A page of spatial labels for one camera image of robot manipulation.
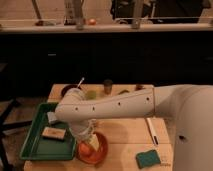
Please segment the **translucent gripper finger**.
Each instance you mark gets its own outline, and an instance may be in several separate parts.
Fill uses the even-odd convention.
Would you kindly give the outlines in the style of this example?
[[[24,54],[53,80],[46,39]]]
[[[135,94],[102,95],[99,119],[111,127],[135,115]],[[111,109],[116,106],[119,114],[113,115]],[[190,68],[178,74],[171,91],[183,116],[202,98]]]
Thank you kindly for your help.
[[[78,141],[78,148],[82,149],[86,147],[85,141]]]
[[[96,133],[93,133],[88,140],[88,143],[93,147],[95,151],[97,151],[100,147],[99,140]]]

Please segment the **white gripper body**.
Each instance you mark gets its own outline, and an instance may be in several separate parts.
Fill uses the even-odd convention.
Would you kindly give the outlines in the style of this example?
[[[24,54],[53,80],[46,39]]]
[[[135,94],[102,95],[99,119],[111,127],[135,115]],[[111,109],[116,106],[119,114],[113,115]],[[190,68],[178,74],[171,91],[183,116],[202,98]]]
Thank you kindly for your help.
[[[92,137],[94,132],[91,121],[74,122],[71,124],[71,133],[77,141],[86,141]]]

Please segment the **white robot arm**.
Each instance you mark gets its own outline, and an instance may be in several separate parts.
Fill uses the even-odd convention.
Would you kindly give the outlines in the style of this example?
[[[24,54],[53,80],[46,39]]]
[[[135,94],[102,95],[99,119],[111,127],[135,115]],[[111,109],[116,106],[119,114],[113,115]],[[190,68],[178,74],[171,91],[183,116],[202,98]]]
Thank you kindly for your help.
[[[56,109],[80,140],[91,137],[93,119],[173,116],[176,124],[173,171],[213,171],[213,86],[179,84],[88,100],[68,90]]]

